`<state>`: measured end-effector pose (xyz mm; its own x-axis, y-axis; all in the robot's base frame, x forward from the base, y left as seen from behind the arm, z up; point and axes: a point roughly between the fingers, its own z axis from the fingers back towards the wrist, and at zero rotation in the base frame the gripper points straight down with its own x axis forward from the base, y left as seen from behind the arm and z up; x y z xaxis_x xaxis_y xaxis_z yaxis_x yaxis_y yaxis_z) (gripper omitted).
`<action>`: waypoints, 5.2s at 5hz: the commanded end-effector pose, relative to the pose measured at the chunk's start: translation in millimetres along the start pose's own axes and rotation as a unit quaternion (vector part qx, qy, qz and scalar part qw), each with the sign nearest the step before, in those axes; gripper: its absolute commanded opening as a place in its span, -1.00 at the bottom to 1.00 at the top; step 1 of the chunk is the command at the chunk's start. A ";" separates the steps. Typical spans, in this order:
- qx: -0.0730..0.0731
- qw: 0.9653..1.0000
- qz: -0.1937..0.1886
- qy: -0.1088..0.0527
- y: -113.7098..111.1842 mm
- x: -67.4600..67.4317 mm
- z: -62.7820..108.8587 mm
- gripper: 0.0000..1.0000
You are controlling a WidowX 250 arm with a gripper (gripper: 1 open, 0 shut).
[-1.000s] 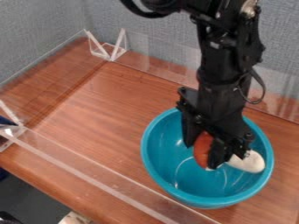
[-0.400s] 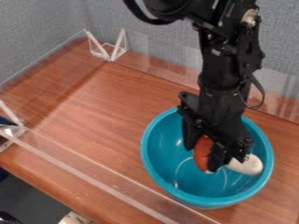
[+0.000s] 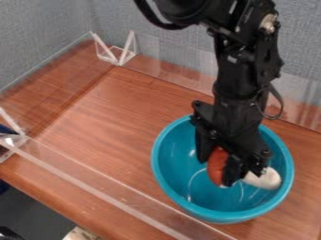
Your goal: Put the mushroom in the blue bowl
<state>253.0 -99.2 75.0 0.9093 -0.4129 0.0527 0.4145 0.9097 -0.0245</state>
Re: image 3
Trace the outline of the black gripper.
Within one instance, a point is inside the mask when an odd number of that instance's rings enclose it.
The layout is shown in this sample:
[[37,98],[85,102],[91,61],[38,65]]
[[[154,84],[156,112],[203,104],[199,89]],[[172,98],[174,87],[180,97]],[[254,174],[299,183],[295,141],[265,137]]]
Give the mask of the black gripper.
[[270,90],[266,86],[246,96],[234,96],[214,86],[214,103],[195,100],[191,104],[198,161],[207,162],[219,147],[228,153],[222,173],[223,187],[231,187],[248,171],[261,175],[267,167],[271,150],[258,129]]

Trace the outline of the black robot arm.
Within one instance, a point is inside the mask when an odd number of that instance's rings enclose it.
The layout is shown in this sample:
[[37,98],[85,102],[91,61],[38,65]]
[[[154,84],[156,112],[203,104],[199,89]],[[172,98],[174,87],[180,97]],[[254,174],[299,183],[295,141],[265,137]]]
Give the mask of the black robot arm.
[[283,61],[278,54],[278,12],[273,0],[132,0],[145,19],[167,30],[207,27],[214,39],[218,75],[214,102],[195,100],[196,158],[207,165],[212,183],[227,188],[242,181],[277,189],[281,176],[269,166],[271,150],[259,133],[271,81]]

